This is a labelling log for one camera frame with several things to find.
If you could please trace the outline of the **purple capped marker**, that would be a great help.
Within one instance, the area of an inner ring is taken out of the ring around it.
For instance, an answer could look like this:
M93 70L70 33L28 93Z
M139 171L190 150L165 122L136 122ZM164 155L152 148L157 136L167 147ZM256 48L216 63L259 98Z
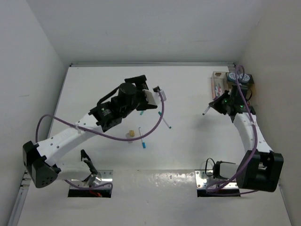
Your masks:
M211 106L208 105L208 107L204 110L204 112L202 113L202 115L205 115L209 111L210 108L211 108Z

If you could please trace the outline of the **blue white tape roll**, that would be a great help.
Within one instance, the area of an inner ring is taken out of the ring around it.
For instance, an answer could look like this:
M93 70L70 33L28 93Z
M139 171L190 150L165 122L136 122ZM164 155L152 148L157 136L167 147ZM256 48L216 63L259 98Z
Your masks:
M239 80L239 75L237 75L235 72L230 72L227 74L227 82L235 83L238 80Z

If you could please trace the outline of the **blue capped marker diagonal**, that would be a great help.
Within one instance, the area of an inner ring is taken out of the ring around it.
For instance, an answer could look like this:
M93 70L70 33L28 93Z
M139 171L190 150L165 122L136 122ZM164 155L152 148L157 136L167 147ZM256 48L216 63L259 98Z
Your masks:
M138 128L138 131L139 131L140 137L142 137L142 136L143 136L142 128L139 127L139 128ZM144 142L143 137L141 138L141 143L142 143L143 149L145 149L145 148L146 148L146 144L145 144L145 142Z

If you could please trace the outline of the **pink highlighter pen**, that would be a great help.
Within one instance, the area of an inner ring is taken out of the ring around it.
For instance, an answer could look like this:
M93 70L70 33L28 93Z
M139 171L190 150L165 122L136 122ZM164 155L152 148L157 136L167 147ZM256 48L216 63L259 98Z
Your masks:
M223 94L222 89L220 87L217 87L217 88L218 88L219 94L221 96Z

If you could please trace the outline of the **orange highlighter pen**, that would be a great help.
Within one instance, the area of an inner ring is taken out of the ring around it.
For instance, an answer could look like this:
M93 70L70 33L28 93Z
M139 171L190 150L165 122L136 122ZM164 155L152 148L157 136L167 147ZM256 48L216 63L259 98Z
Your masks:
M213 99L218 98L218 91L216 90L216 86L212 87Z

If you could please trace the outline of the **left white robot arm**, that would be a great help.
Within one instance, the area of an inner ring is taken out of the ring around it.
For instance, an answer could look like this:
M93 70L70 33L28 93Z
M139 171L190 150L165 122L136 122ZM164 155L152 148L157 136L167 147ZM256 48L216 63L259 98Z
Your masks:
M129 142L129 138L106 135L105 132L121 124L132 111L146 111L161 106L165 110L166 96L160 87L149 90L145 75L125 79L96 106L75 123L52 118L67 125L60 133L42 141L28 141L23 145L23 161L36 188L44 188L56 180L64 180L79 190L95 190L112 182L103 180L100 171L84 150L81 160L68 164L60 159L69 151L93 136Z

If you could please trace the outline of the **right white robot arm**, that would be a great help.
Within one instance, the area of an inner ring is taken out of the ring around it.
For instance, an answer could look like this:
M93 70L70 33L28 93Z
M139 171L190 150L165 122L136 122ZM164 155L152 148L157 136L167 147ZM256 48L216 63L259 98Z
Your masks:
M274 192L284 164L282 154L268 145L256 122L254 108L246 103L248 88L233 85L231 90L209 103L217 112L228 115L241 137L245 155L240 164L217 161L213 179L235 181L239 188Z

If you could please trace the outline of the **yellow eraser block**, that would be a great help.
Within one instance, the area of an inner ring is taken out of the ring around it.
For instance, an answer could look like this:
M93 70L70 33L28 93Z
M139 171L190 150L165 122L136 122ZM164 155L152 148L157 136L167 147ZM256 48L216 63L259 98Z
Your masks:
M131 137L134 137L134 136L135 136L135 131L134 131L134 130L129 130L129 135L130 135Z

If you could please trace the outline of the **beige eraser stick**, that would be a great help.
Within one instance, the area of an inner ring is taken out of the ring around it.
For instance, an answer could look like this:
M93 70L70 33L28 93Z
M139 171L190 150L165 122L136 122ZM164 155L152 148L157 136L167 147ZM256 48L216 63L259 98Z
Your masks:
M128 143L132 143L133 141L131 141L130 139L131 139L131 136L130 136L130 134L129 133L127 133L126 134L126 138L128 139Z

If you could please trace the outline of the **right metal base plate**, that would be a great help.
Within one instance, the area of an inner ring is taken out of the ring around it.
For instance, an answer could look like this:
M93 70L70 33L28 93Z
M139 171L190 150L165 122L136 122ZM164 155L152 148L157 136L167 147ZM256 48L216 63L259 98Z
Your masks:
M196 188L197 190L203 190L205 191L207 188L207 185L214 182L215 179L213 179L213 177L208 177L205 174L205 170L201 169L201 170L195 170L195 180L196 180ZM238 186L236 184L236 182L230 182L229 184L227 184L224 188L222 188L222 190L234 190L234 189L238 189Z

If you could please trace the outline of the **metal base plate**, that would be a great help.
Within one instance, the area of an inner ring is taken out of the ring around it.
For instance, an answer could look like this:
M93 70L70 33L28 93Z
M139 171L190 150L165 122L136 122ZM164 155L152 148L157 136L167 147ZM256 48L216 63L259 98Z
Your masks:
M100 170L98 174L87 181L80 181L72 179L72 184L82 188L90 189L111 189L113 183L113 171L112 170Z
M208 177L205 174L205 170L201 169L201 170L195 170L195 180L196 180L196 188L197 190L203 190L205 191L207 188L207 185L214 182L215 179L213 179L213 177ZM238 189L238 186L236 184L236 182L230 182L229 184L227 184L224 188L222 188L222 190L234 190L234 189Z

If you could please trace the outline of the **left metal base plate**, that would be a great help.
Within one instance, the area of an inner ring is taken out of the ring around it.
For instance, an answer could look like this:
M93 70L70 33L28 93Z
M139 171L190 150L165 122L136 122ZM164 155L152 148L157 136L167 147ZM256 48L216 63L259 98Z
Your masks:
M82 188L90 189L111 189L113 183L113 171L112 170L100 170L98 174L87 181L80 181L72 179L72 184Z

